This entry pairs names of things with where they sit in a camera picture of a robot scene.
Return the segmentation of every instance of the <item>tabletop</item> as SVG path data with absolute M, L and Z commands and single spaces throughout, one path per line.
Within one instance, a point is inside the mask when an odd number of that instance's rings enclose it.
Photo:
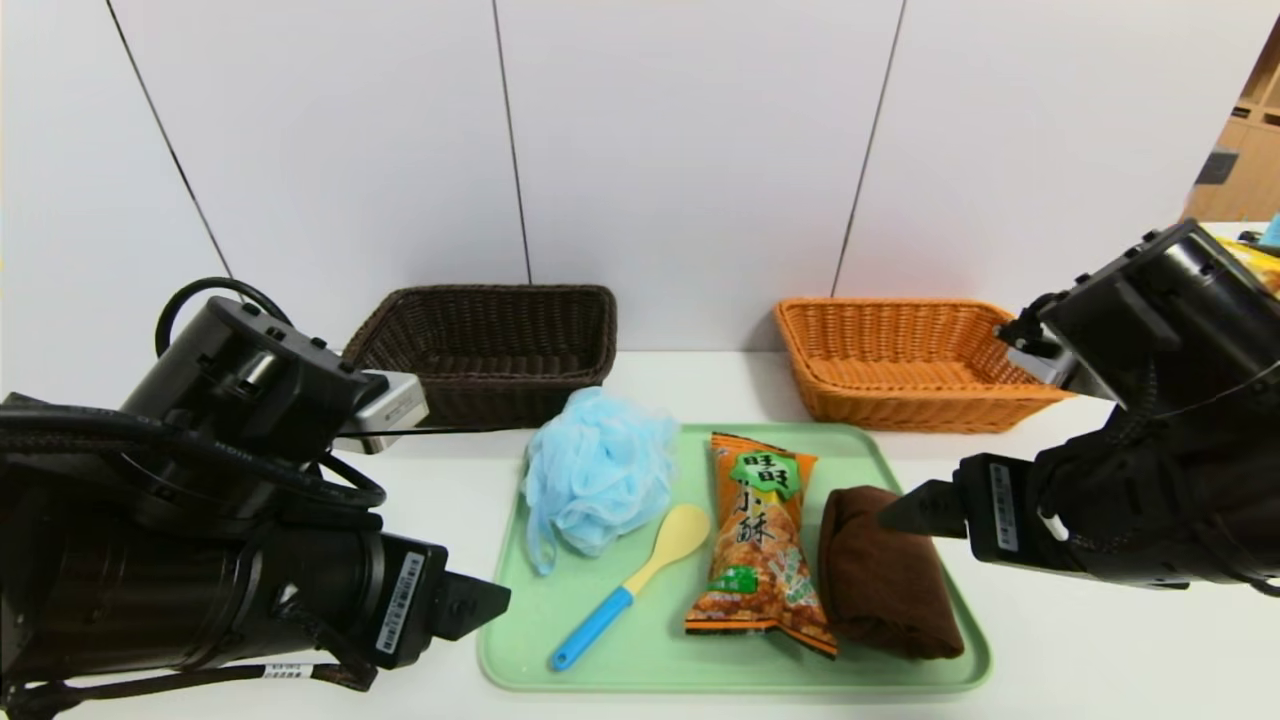
M 804 421 L 809 416 L 782 354 L 622 352 L 605 386 L 684 423 Z M 873 433 L 910 489 L 947 478 L 977 452 L 1030 459 L 1097 429 L 1111 404 L 1076 397 L 1004 434 Z M 378 456 L 344 456 L 381 483 L 387 530 L 449 548 L 449 568 L 492 578 L 517 497 L 530 430 L 404 438 Z M 723 714 L 804 717 L 991 720 L 1024 717 L 1162 719 L 1266 710 L 1280 666 L 1268 630 L 1280 603 L 1238 585 L 1156 592 L 1015 570 L 975 561 L 963 541 L 938 551 L 986 630 L 992 678 L 959 696 L 617 696 L 509 693 L 476 661 L 476 637 L 438 641 L 416 665 L 384 671 L 367 694 L 316 682 L 255 680 L 152 697 L 87 703 L 84 720 L 362 720 L 512 717 L 669 720 Z M 317 653 L 291 656 L 320 661 Z

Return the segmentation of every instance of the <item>black motor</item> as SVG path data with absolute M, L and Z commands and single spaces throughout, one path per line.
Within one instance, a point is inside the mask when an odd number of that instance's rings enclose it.
M 1117 409 L 1034 462 L 969 457 L 883 525 L 969 537 L 984 561 L 1280 596 L 1280 300 L 1248 269 L 1188 220 L 997 334 L 1043 379 Z
M 177 309 L 209 287 L 259 304 L 215 297 L 169 347 Z M 22 396 L 0 406 L 0 707 L 12 719 L 264 676 L 365 691 L 376 667 L 506 611 L 509 591 L 447 571 L 444 547 L 381 533 L 370 509 L 385 493 L 329 454 L 403 383 L 342 361 L 234 281 L 179 291 L 156 345 L 120 411 Z M 337 662 L 223 667 L 314 647 Z M 178 673 L 64 683 L 148 669 Z

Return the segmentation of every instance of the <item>barcode sticker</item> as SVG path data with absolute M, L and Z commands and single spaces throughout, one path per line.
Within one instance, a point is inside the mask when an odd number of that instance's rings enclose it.
M 996 544 L 1018 552 L 1018 520 L 1014 516 L 1014 483 L 1009 468 L 991 465 L 991 498 L 996 506 Z
M 378 650 L 381 652 L 388 655 L 396 652 L 404 616 L 408 614 L 410 603 L 413 602 L 413 591 L 417 589 L 417 574 L 422 571 L 422 561 L 424 557 L 416 552 L 404 555 L 399 579 L 396 580 L 396 589 L 387 605 L 387 616 L 383 618 L 383 629 L 378 633 Z
M 305 680 L 310 676 L 311 666 L 296 662 L 268 664 L 262 670 L 264 680 Z

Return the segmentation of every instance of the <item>brown towel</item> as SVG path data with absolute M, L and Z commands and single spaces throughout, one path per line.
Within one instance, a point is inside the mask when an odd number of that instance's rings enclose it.
M 957 657 L 964 639 L 933 541 L 876 521 L 895 500 L 869 486 L 827 498 L 818 541 L 823 609 L 832 630 L 850 641 L 905 657 Z

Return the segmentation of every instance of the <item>white wall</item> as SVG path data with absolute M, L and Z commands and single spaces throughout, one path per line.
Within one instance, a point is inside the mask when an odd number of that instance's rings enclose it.
M 529 281 L 486 0 L 115 5 L 232 272 L 306 332 Z
M 908 0 L 836 292 L 1012 311 L 1175 222 L 1276 0 Z
M 115 407 L 223 274 L 101 0 L 4 3 L 4 391 Z
M 534 282 L 622 348 L 780 343 L 835 281 L 901 0 L 499 0 Z
M 340 343 L 394 287 L 525 282 L 484 0 L 116 0 L 237 275 Z M 776 299 L 1018 309 L 1174 219 L 1280 0 L 499 0 L 532 274 L 628 348 Z M 221 273 L 100 0 L 4 5 L 4 387 L 113 406 Z

